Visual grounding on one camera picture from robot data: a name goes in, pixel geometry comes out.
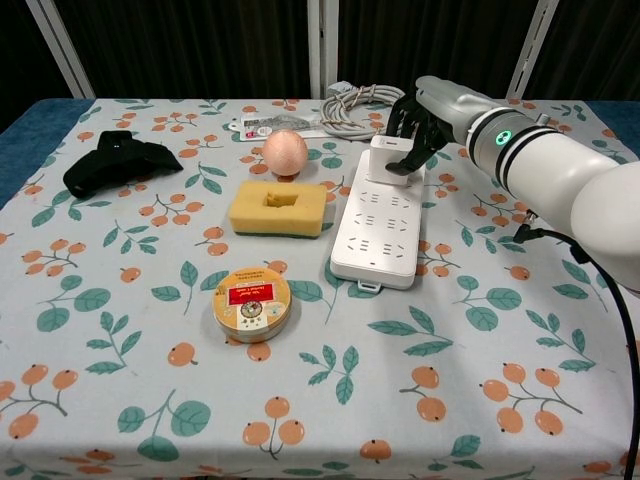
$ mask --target power outlet socket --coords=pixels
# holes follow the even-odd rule
[[[405,289],[413,283],[418,255],[425,167],[406,185],[369,179],[370,151],[360,157],[349,200],[331,252],[338,277]]]

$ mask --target table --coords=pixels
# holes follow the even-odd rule
[[[4,475],[620,473],[630,376],[596,272],[555,241],[515,245],[524,206],[449,145],[427,164],[414,286],[359,293],[326,262],[366,145],[310,139],[309,166],[277,179],[260,144],[225,128],[242,112],[318,105],[97,100],[0,211]],[[637,160],[582,102],[513,106]],[[387,113],[353,118],[384,125]],[[119,128],[166,145],[185,170],[75,200],[62,174]],[[322,236],[236,236],[226,211],[246,179],[325,182]],[[252,265],[283,271],[292,317],[268,344],[234,345],[211,293]]]

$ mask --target yellow sponge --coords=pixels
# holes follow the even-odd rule
[[[324,185],[244,182],[229,219],[236,233],[317,237],[326,198]]]

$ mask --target ball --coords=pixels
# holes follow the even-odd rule
[[[306,165],[307,156],[307,144],[293,130],[273,132],[262,147],[264,163],[276,175],[295,175]]]

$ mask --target tin lid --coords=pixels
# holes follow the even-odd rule
[[[213,294],[213,313],[228,335],[261,341],[280,330],[291,309],[287,281],[268,268],[244,268],[225,277]]]

